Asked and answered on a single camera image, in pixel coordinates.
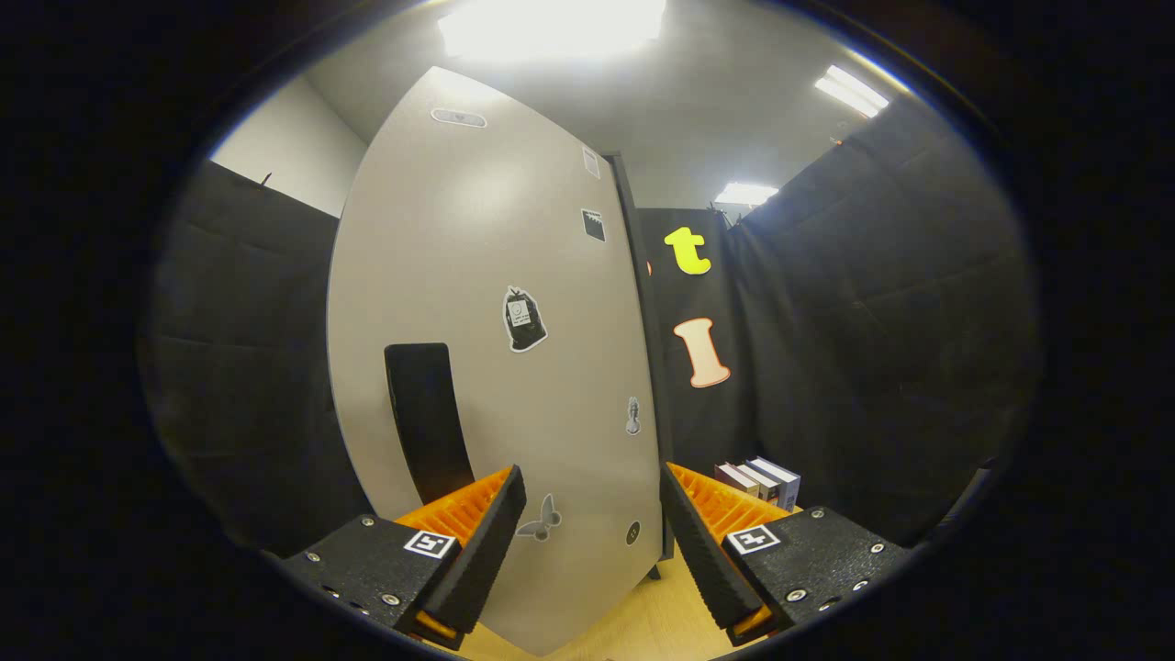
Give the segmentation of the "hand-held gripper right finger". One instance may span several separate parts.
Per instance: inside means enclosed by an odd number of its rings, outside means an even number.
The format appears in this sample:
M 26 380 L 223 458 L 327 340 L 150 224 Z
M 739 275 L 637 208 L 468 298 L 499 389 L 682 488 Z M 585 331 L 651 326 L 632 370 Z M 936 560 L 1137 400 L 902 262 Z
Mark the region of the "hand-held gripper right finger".
M 731 645 L 842 611 L 913 554 L 834 510 L 788 513 L 672 463 L 660 465 L 659 490 L 701 602 Z

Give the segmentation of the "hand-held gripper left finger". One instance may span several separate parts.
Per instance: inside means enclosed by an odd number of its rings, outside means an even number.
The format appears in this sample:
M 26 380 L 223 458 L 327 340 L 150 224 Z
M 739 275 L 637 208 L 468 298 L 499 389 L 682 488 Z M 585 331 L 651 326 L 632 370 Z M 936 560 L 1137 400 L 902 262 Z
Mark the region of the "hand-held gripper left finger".
M 352 521 L 274 568 L 361 626 L 458 650 L 486 607 L 526 507 L 519 465 L 387 520 Z

